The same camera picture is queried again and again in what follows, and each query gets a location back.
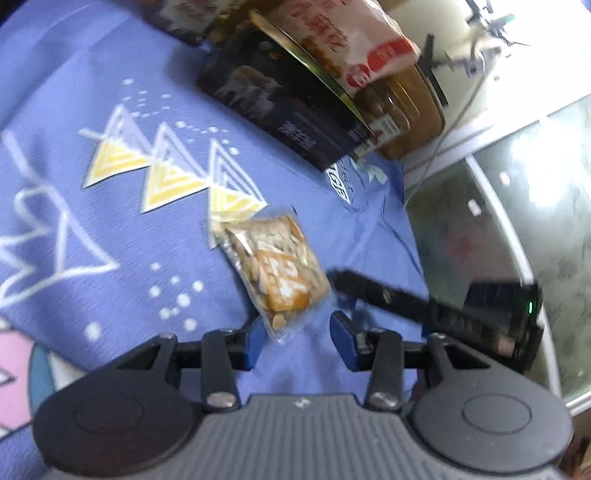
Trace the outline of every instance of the white cable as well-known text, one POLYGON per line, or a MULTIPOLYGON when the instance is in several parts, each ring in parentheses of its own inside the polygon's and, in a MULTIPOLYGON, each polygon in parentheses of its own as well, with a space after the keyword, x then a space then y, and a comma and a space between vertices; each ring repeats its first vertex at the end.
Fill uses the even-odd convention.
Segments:
POLYGON ((476 97, 478 95, 478 93, 480 92, 480 90, 482 89, 482 86, 484 85, 484 82, 486 81, 486 79, 488 78, 488 76, 490 75, 490 73, 492 72, 493 69, 488 69, 484 72, 484 74, 482 75, 482 77, 480 78, 480 80, 478 80, 478 83, 476 84, 476 88, 474 89, 474 92, 472 93, 470 99, 468 100, 468 102, 465 104, 464 108, 462 108, 462 110, 460 111, 460 114, 457 116, 457 118, 453 121, 453 123, 451 124, 450 128, 447 129, 447 132, 445 132, 438 140, 437 145, 435 146, 435 151, 433 152, 433 155, 429 158, 427 165, 425 166, 425 169, 423 170, 423 173, 421 175, 421 178, 419 179, 417 186, 415 188, 413 188, 412 192, 408 195, 408 197, 406 198, 405 202, 404 202, 404 207, 406 208, 406 206, 408 205, 408 202, 410 202, 413 197, 417 194, 417 192, 420 190, 420 188, 423 186, 423 182, 425 181, 425 178, 427 178, 427 173, 429 172, 429 170, 431 170, 431 167, 433 166, 433 164, 435 163, 435 160, 437 158, 437 155, 439 155, 439 149, 441 148, 441 146, 443 145, 443 142, 445 142, 445 140, 447 139, 447 137, 449 137, 449 135, 456 129, 456 127, 460 124, 460 122, 462 121, 462 119, 464 118, 464 116, 466 115, 466 112, 468 111, 468 109, 472 106, 472 104, 474 103, 474 100, 476 100, 476 97))

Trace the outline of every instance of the food package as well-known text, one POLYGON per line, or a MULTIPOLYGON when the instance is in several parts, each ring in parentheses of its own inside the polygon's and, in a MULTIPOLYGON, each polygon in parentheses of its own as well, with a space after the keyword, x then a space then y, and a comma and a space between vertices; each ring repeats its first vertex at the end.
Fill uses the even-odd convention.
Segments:
POLYGON ((286 343, 330 291, 326 274, 290 215, 221 225, 218 243, 259 310, 269 336, 286 343))
POLYGON ((287 0, 268 18, 350 95, 409 68, 420 55, 375 0, 287 0))
POLYGON ((239 0, 141 0, 144 18, 161 30, 198 45, 214 20, 239 0))

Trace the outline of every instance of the red label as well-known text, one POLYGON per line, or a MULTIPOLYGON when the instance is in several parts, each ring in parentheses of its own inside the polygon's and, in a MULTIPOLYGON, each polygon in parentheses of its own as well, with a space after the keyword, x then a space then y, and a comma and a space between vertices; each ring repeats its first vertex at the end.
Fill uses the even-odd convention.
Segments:
POLYGON ((353 65, 347 70, 347 83, 355 88, 363 88, 369 83, 371 72, 367 65, 353 65))
POLYGON ((379 72, 390 60, 412 51, 413 48, 406 38, 383 43, 368 53, 369 68, 374 72, 379 72))

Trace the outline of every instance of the snack packet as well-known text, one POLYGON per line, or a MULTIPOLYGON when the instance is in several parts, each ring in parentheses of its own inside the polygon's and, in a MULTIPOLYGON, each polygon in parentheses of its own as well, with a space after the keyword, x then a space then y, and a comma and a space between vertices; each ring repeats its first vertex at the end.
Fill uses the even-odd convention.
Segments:
POLYGON ((269 336, 286 343, 330 291, 326 274, 293 217, 221 224, 220 247, 240 275, 269 336))
POLYGON ((420 55, 375 0, 287 0, 268 18, 352 96, 409 68, 420 55))

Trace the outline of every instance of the orange label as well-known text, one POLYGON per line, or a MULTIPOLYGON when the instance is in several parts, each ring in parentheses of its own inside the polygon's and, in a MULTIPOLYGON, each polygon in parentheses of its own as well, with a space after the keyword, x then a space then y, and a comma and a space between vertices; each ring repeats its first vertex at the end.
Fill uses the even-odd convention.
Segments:
POLYGON ((297 268, 297 258, 267 251, 258 251, 256 255, 270 309, 275 312, 305 309, 308 290, 297 268))

